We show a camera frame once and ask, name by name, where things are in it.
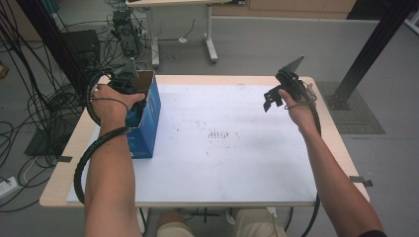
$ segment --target blue box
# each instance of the blue box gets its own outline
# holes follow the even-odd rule
[[[146,105],[139,126],[126,135],[129,151],[132,159],[152,158],[161,107],[154,71],[138,71],[134,87],[136,90],[148,89],[148,93],[145,93]]]

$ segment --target shorts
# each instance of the shorts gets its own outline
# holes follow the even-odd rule
[[[241,209],[237,213],[234,237],[285,237],[282,224],[266,208]],[[188,225],[167,223],[157,230],[157,237],[194,237]]]

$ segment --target hand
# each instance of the hand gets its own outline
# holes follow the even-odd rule
[[[124,95],[108,85],[98,84],[92,93],[92,105],[99,119],[125,119],[127,110],[144,98],[144,94]]]
[[[290,117],[298,126],[299,131],[304,132],[308,129],[316,129],[314,117],[308,105],[295,102],[291,95],[283,89],[278,90],[278,93],[286,102],[287,107],[289,108]]]

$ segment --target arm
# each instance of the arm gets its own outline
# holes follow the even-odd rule
[[[131,108],[143,94],[122,95],[99,85],[93,98],[113,98]],[[116,101],[93,101],[101,119],[99,136],[125,126],[126,107]],[[135,179],[125,135],[117,136],[101,147],[90,159],[86,182],[86,236],[141,236],[135,208]]]
[[[293,107],[296,102],[291,96],[281,89],[279,93],[292,107],[290,117],[305,140],[318,194],[337,234],[359,236],[370,230],[382,231],[375,211],[342,171],[318,133],[309,107]]]

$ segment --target black pole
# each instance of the black pole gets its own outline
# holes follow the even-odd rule
[[[403,24],[417,0],[395,0],[358,54],[348,73],[326,103],[331,110],[349,110],[347,101],[382,50]]]
[[[61,31],[43,6],[42,1],[17,0],[17,2],[35,30],[37,30],[43,43],[48,47],[52,57],[67,76],[75,92],[80,96],[81,100],[84,100],[86,98],[88,80],[66,46],[61,36]]]

